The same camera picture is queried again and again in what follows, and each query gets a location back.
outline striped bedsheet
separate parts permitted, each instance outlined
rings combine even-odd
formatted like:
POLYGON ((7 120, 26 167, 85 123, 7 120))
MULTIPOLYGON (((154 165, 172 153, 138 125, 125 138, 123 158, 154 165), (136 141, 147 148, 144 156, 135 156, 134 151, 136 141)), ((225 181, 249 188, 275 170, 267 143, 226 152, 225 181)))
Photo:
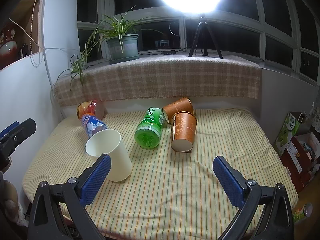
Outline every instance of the striped bedsheet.
MULTIPOLYGON (((246 109, 195 110, 196 140, 190 153, 170 147, 165 124, 159 146, 148 150, 134 141, 144 112, 107 114, 103 121, 118 130, 133 164, 122 182, 105 180, 87 212, 104 236, 113 239, 217 239, 237 212, 212 171, 223 155, 246 179, 260 185, 282 182, 291 206, 298 195, 276 152, 246 109)), ((32 201, 40 181, 64 183, 92 165, 86 155, 87 135, 76 115, 61 122, 43 144, 23 179, 32 201)), ((62 213, 69 217, 64 204, 62 213)), ((262 212, 259 206, 248 232, 262 212)))

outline power strip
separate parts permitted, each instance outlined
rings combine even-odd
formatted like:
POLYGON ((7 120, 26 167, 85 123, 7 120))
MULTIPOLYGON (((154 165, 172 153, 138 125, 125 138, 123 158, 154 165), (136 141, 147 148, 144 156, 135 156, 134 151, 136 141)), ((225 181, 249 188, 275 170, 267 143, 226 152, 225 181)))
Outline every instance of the power strip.
POLYGON ((175 50, 166 50, 162 52, 163 55, 171 55, 171 54, 176 54, 175 50))

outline window frame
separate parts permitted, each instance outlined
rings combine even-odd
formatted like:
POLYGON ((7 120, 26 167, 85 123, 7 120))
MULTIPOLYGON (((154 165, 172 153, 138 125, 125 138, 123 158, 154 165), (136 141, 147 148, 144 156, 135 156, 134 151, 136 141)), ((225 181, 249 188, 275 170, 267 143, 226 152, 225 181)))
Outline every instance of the window frame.
MULTIPOLYGON (((318 68, 318 78, 317 82, 313 79, 309 78, 308 76, 302 74, 300 72, 300 62, 301 62, 301 52, 305 52, 310 54, 314 57, 320 57, 319 53, 311 51, 309 49, 305 49, 301 46, 301 33, 300 33, 300 24, 299 24, 299 17, 297 13, 297 9, 294 3, 294 0, 286 0, 290 22, 291 22, 291 29, 292 29, 292 37, 287 35, 286 33, 282 32, 281 30, 269 25, 266 23, 265 20, 265 12, 263 8, 262 0, 255 0, 256 6, 258 10, 259 20, 254 20, 242 15, 238 15, 235 13, 230 13, 226 11, 215 10, 214 12, 206 14, 206 17, 209 22, 214 23, 221 23, 226 25, 231 25, 243 29, 247 29, 256 33, 260 34, 260 57, 254 57, 251 55, 230 52, 230 51, 223 51, 224 54, 228 55, 237 55, 241 56, 245 59, 254 61, 256 63, 267 63, 270 64, 272 67, 279 68, 280 70, 287 69, 290 73, 292 69, 298 75, 301 75, 304 78, 307 78, 311 83, 320 85, 320 59, 319 59, 319 68, 318 68), (279 41, 286 46, 293 49, 292 53, 292 68, 289 68, 285 65, 281 65, 276 62, 272 62, 266 60, 266 36, 279 41)), ((102 20, 102 15, 109 15, 109 16, 119 16, 115 15, 115 6, 114 0, 97 0, 97 13, 98 13, 98 21, 102 20)), ((127 19, 129 20, 138 20, 148 17, 148 19, 144 19, 142 23, 151 23, 151 22, 159 22, 164 20, 178 20, 179 21, 179 31, 180 31, 180 49, 186 47, 187 44, 187 37, 186 37, 186 26, 185 20, 198 20, 199 17, 195 15, 189 15, 174 11, 167 6, 160 6, 160 7, 151 7, 151 8, 144 8, 138 9, 135 11, 131 11, 127 14, 127 19)), ((318 43, 319 43, 319 50, 320 50, 320 26, 318 22, 315 20, 316 29, 318 34, 318 43)), ((85 30, 94 30, 98 24, 94 23, 86 23, 86 22, 77 22, 78 29, 85 29, 85 30)), ((141 54, 148 54, 151 52, 158 52, 164 51, 166 49, 154 49, 148 51, 141 51, 141 54)), ((100 63, 101 61, 105 61, 106 59, 110 59, 110 54, 108 52, 108 46, 106 42, 101 44, 101 51, 102 51, 102 60, 96 61, 96 63, 100 63)), ((208 50, 208 52, 215 53, 216 50, 208 50)))

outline potted plant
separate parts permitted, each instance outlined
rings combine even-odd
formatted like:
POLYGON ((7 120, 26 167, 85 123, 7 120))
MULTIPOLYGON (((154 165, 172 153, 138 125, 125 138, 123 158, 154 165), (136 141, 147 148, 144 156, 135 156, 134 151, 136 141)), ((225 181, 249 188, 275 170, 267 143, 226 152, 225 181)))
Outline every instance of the potted plant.
POLYGON ((66 69, 65 71, 71 71, 71 82, 79 75, 79 79, 81 85, 84 86, 85 83, 85 76, 83 70, 87 67, 87 58, 89 57, 90 52, 92 49, 97 45, 101 44, 102 42, 106 41, 108 44, 111 60, 109 61, 111 64, 119 63, 123 61, 137 59, 139 57, 138 54, 138 34, 136 34, 134 26, 141 23, 141 20, 125 20, 125 17, 128 12, 130 12, 133 7, 127 11, 124 16, 120 14, 120 19, 115 17, 109 17, 107 15, 103 15, 105 19, 100 21, 97 28, 88 38, 85 49, 80 53, 80 56, 77 57, 76 60, 71 62, 71 68, 66 69), (103 29, 101 26, 103 24, 109 25, 108 29, 103 29))

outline green tea bottle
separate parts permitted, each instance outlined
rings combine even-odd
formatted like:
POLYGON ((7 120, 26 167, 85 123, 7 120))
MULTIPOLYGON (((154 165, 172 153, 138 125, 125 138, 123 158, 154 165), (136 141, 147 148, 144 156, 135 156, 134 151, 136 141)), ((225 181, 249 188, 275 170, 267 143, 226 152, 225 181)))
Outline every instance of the green tea bottle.
POLYGON ((134 139, 143 148, 158 146, 162 133, 164 115, 159 108, 150 107, 134 132, 134 139))

